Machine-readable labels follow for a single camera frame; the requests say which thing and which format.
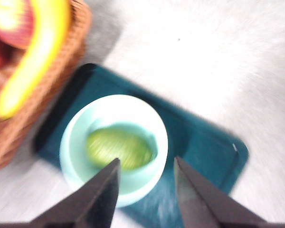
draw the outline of white table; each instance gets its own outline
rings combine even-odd
[[[237,134],[250,159],[231,196],[285,222],[285,0],[89,0],[99,63]],[[67,196],[32,153],[34,126],[0,170],[0,221],[28,221]],[[112,227],[140,227],[117,210]]]

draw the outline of bowl rim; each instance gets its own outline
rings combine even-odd
[[[137,100],[139,101],[142,105],[147,106],[151,112],[154,113],[154,115],[158,118],[159,122],[159,126],[161,126],[162,130],[163,130],[163,142],[164,144],[161,145],[161,151],[163,151],[162,157],[156,156],[154,160],[152,160],[150,163],[139,167],[137,169],[135,169],[135,171],[138,171],[141,168],[145,168],[148,165],[154,165],[154,163],[157,162],[159,168],[157,170],[157,172],[154,173],[154,175],[150,178],[150,180],[148,182],[146,182],[142,187],[140,187],[137,190],[134,190],[132,192],[129,193],[124,193],[118,194],[118,200],[117,200],[117,207],[123,207],[123,206],[127,206],[130,204],[133,204],[135,202],[137,202],[138,200],[140,200],[141,198],[143,198],[145,195],[147,195],[152,189],[153,187],[156,185],[156,183],[158,182],[158,180],[160,179],[166,161],[167,161],[167,156],[168,156],[168,134],[167,134],[167,130],[165,127],[164,122],[162,121],[162,118],[160,117],[160,115],[157,113],[157,111],[147,102],[145,102],[144,100],[132,96],[132,95],[123,95],[123,94],[115,94],[115,95],[107,95],[107,96],[103,96],[100,97],[92,102],[90,102],[89,104],[87,104],[86,106],[84,106],[82,109],[80,109],[70,120],[70,122],[67,124],[62,138],[61,138],[61,142],[60,142],[60,147],[59,147],[59,161],[60,161],[60,166],[61,166],[61,170],[63,173],[64,178],[66,179],[67,183],[69,184],[69,186],[73,189],[73,190],[77,190],[80,187],[74,186],[75,183],[73,181],[73,179],[77,179],[77,184],[76,185],[84,185],[84,181],[80,178],[80,176],[77,174],[74,166],[72,165],[71,159],[70,159],[70,152],[69,152],[69,146],[68,143],[70,142],[70,136],[72,133],[72,129],[74,128],[77,120],[79,119],[79,117],[86,112],[89,108],[91,108],[91,106],[94,106],[95,104],[106,100],[106,99],[112,99],[112,97],[123,97],[125,99],[132,99],[132,100]]]

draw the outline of bowl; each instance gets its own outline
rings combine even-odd
[[[109,95],[82,108],[68,123],[60,144],[62,173],[73,190],[95,176],[100,168],[86,155],[86,139],[99,128],[122,125],[147,140],[153,159],[131,171],[121,171],[117,207],[133,204],[147,195],[163,172],[168,153],[168,137],[157,112],[143,100],[129,95]]]

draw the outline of fruit basket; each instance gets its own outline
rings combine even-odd
[[[85,38],[91,25],[91,12],[83,0],[70,0],[70,3],[72,22],[58,56],[23,107],[12,118],[0,121],[0,168],[11,161],[33,123],[68,79],[85,52]],[[15,51],[12,60],[0,69],[0,91],[23,53],[21,50]]]

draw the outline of banana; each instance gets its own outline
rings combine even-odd
[[[31,43],[0,93],[0,119],[12,117],[49,69],[71,22],[68,0],[31,0],[35,30]]]

